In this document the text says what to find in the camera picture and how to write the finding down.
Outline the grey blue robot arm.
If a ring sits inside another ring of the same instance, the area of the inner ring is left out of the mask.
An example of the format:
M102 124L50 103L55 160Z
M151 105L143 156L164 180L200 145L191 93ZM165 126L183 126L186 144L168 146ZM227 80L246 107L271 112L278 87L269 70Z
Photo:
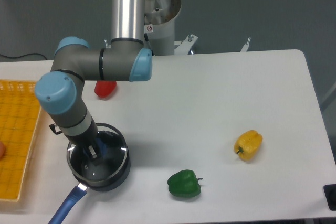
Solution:
M112 0L110 47L90 49L77 37L63 39L51 71L35 86L35 96L73 144L92 162L101 157L97 126L82 100L85 81L147 81L152 52L144 47L145 0Z

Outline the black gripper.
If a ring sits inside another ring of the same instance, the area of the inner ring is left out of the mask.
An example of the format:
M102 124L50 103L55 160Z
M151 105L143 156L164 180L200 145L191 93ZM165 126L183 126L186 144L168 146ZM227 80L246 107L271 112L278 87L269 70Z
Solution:
M94 120L91 121L90 126L85 131L79 134L64 133L70 142L85 149L85 156L94 166L100 165L106 154L106 144L101 138L97 137L97 133L98 128Z

